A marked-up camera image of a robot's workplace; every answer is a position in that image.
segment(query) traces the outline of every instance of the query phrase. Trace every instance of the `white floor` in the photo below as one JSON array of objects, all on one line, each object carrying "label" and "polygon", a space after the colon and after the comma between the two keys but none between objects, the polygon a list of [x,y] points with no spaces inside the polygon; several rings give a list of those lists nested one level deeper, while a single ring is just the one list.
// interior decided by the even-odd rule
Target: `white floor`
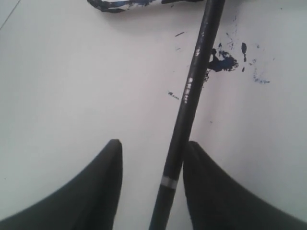
[{"label": "white floor", "polygon": [[[21,0],[0,30],[0,219],[119,138],[114,229],[149,226],[179,106],[169,94],[181,97],[204,9],[171,6],[103,14],[86,0]],[[0,24],[13,8],[0,0]],[[239,67],[210,72],[191,137],[247,189],[305,221],[306,12],[305,0],[227,1],[215,47]],[[168,229],[191,229],[182,181]]]}]

